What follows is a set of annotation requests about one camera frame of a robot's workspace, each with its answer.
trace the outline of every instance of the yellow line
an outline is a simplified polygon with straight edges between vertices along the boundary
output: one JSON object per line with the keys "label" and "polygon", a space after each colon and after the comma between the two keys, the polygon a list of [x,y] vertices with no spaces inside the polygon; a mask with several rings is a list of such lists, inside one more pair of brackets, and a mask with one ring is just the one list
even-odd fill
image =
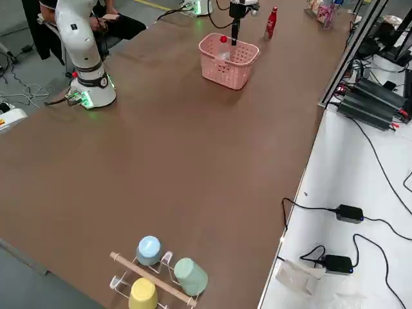
{"label": "yellow line", "polygon": [[134,0],[134,1],[139,2],[139,3],[142,3],[142,4],[144,4],[144,5],[151,6],[152,8],[159,8],[159,9],[161,9],[161,10],[163,10],[163,11],[169,11],[169,10],[171,10],[171,8],[166,8],[165,6],[157,5],[157,4],[155,4],[155,3],[152,3],[152,2],[149,2],[149,1],[146,1],[146,0]]}

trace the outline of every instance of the yellow cup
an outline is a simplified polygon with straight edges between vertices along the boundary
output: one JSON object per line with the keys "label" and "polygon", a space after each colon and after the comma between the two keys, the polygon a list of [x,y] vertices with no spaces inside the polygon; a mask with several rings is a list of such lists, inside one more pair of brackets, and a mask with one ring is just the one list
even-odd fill
{"label": "yellow cup", "polygon": [[146,278],[133,283],[129,296],[129,309],[155,309],[157,307],[157,291],[155,285]]}

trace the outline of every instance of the pink basket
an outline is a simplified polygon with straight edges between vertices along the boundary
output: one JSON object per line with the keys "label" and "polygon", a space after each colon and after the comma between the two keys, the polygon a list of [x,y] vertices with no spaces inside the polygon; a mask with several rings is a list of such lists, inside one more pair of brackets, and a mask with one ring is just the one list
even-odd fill
{"label": "pink basket", "polygon": [[259,56],[259,48],[241,41],[230,51],[229,61],[218,57],[222,34],[211,33],[199,43],[201,74],[206,79],[239,90],[247,82],[252,65]]}

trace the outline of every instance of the green cup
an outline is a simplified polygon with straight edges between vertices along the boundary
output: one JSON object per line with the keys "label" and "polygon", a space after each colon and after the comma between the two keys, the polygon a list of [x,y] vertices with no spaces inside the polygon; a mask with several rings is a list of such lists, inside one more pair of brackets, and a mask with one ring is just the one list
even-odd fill
{"label": "green cup", "polygon": [[206,272],[188,257],[177,262],[174,267],[174,276],[188,296],[199,295],[207,286]]}

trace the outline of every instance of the white desk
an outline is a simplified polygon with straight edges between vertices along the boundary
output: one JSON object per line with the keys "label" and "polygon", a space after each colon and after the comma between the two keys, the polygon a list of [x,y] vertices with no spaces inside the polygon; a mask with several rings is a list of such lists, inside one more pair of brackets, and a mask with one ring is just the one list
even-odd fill
{"label": "white desk", "polygon": [[[404,178],[412,171],[412,135],[406,136],[407,129],[402,134],[394,134],[361,126],[371,138],[393,186],[412,208],[412,194],[402,186]],[[323,116],[296,202],[307,207],[336,208],[341,203],[357,206],[363,209],[365,216],[385,219],[399,233],[412,237],[412,216],[389,188],[367,140],[351,120],[333,111]],[[354,225],[337,221],[335,214],[330,212],[295,207],[279,255],[302,263],[299,256],[322,244],[327,253],[349,256],[355,263],[354,233],[365,235],[385,250],[389,284],[407,308],[412,308],[412,242],[397,237],[383,223],[365,221]],[[262,309],[401,308],[385,284],[386,267],[380,250],[360,238],[357,243],[360,263],[354,274],[327,274],[321,279],[316,295],[309,298],[287,289],[274,278],[282,263],[277,260]],[[357,295],[361,305],[338,306],[339,300],[348,300],[339,294]],[[337,303],[330,305],[332,299]]]}

